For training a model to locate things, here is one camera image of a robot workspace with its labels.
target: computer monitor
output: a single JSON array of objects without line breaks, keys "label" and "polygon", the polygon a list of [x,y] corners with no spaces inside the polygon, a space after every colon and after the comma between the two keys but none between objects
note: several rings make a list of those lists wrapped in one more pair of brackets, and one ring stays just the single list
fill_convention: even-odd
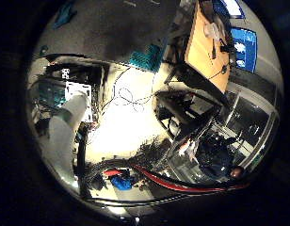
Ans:
[{"label": "computer monitor", "polygon": [[237,68],[254,73],[257,59],[256,33],[244,28],[232,28],[231,33]]}]

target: red hose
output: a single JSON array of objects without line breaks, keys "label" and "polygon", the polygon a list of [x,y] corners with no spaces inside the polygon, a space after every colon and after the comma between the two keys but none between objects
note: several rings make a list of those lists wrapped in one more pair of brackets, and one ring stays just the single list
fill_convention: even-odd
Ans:
[{"label": "red hose", "polygon": [[203,193],[203,192],[214,192],[214,191],[225,191],[228,189],[240,189],[240,188],[244,188],[248,185],[238,185],[238,186],[231,186],[228,188],[221,188],[221,187],[217,187],[217,188],[204,188],[204,187],[184,187],[184,186],[177,186],[175,184],[171,184],[168,182],[165,182],[164,180],[150,174],[148,171],[146,171],[144,168],[140,167],[140,166],[133,166],[135,169],[137,169],[138,171],[140,171],[141,173],[143,173],[145,176],[147,176],[149,179],[151,179],[152,181],[156,182],[157,184],[164,186],[168,189],[172,189],[172,190],[177,190],[177,191],[184,191],[184,192],[198,192],[198,193]]}]

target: window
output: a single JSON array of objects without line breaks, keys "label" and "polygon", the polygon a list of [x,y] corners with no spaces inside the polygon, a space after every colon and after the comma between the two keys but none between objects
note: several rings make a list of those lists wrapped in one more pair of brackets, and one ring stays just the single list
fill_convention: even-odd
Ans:
[{"label": "window", "polygon": [[268,115],[265,111],[240,97],[227,127],[236,134],[242,131],[242,138],[251,146],[255,146],[265,130],[267,121]]},{"label": "window", "polygon": [[250,163],[249,171],[254,170],[258,166],[258,164],[262,161],[262,159],[266,155],[267,151],[271,148],[271,145],[273,144],[274,138],[275,138],[277,131],[278,131],[279,123],[280,123],[279,119],[276,118],[274,120],[272,129],[268,135],[266,143],[262,146],[260,152],[256,155],[256,157]]},{"label": "window", "polygon": [[[237,95],[235,93],[229,92],[228,90],[225,92],[225,96],[228,99],[229,105],[233,105]],[[230,109],[227,107],[222,107],[219,113],[219,119],[222,123],[224,123],[229,117]]]},{"label": "window", "polygon": [[222,15],[230,16],[233,19],[244,19],[245,14],[235,0],[215,0],[214,10]]},{"label": "window", "polygon": [[257,58],[256,33],[242,28],[231,29],[236,51],[237,68],[254,72]]},{"label": "window", "polygon": [[274,105],[276,86],[261,76],[240,69],[232,69],[230,81],[258,93]]}]

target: desk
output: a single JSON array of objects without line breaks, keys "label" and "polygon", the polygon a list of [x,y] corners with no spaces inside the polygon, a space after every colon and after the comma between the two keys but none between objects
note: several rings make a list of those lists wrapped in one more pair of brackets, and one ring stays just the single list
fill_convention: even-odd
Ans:
[{"label": "desk", "polygon": [[226,73],[220,73],[224,65],[229,63],[229,54],[220,52],[220,41],[215,40],[216,58],[212,59],[213,39],[207,38],[203,33],[206,24],[210,24],[201,12],[199,1],[196,2],[193,25],[189,42],[185,51],[185,63],[201,73],[224,93],[230,75],[230,68]]}]

